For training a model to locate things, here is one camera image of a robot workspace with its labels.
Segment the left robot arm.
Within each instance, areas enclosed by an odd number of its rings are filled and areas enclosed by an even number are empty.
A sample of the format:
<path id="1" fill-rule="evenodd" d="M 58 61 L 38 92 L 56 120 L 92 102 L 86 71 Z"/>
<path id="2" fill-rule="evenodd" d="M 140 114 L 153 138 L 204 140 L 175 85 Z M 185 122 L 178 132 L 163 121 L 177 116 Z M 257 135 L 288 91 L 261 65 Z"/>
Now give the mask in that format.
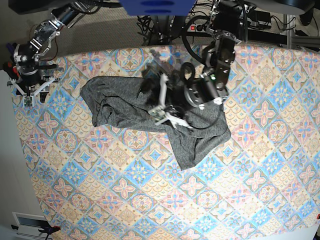
<path id="1" fill-rule="evenodd" d="M 158 80 L 150 87 L 152 108 L 148 111 L 155 125 L 168 124 L 192 130 L 194 127 L 186 117 L 188 111 L 221 106 L 228 98 L 227 82 L 236 57 L 235 46 L 248 40 L 248 8 L 243 0 L 214 0 L 208 15 L 194 16 L 182 28 L 183 45 L 203 65 L 203 70 L 196 76 L 195 66 L 186 62 L 179 70 L 158 73 Z M 201 54 L 192 50 L 187 39 L 187 32 L 196 21 L 201 21 L 201 29 L 212 37 Z"/>

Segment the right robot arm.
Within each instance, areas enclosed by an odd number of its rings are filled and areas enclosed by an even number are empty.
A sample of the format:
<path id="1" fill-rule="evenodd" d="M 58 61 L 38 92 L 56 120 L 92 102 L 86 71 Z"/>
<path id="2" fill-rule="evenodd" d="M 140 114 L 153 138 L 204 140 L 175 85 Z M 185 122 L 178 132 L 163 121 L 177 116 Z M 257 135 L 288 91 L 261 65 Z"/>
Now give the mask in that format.
<path id="1" fill-rule="evenodd" d="M 58 70 L 56 63 L 47 64 L 43 57 L 49 52 L 52 43 L 61 34 L 63 27 L 74 25 L 85 15 L 97 13 L 102 1 L 77 0 L 52 10 L 51 17 L 36 26 L 33 36 L 25 44 L 12 44 L 8 48 L 11 61 L 2 67 L 8 74 L 8 86 L 16 89 L 16 94 L 22 96 L 24 107 L 34 107 L 39 98 L 44 103 L 50 91 L 50 85 L 57 83 L 53 74 L 45 74 L 49 70 Z"/>

